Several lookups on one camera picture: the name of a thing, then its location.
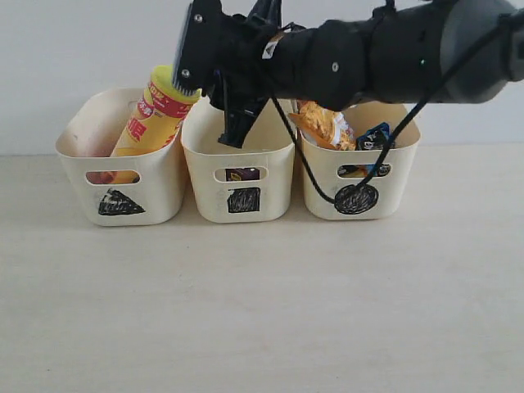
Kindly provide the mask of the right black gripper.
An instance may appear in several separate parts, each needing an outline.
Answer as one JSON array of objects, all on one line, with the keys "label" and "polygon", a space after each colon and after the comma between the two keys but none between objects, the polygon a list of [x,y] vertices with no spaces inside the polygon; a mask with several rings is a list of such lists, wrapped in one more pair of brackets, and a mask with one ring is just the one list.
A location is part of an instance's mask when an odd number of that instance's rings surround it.
[{"label": "right black gripper", "polygon": [[277,76],[283,66],[267,55],[284,34],[281,0],[257,0],[246,14],[223,12],[208,87],[210,103],[224,114],[219,143],[242,147],[270,96],[286,96],[285,85]]}]

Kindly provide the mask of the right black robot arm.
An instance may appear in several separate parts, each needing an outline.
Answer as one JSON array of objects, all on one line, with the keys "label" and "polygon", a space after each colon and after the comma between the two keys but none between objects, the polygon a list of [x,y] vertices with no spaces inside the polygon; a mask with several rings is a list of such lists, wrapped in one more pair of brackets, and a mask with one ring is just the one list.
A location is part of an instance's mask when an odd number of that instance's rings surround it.
[{"label": "right black robot arm", "polygon": [[508,1],[386,2],[367,20],[284,25],[279,1],[223,18],[211,104],[240,148],[271,97],[332,111],[361,102],[477,104],[523,78],[523,12]]}]

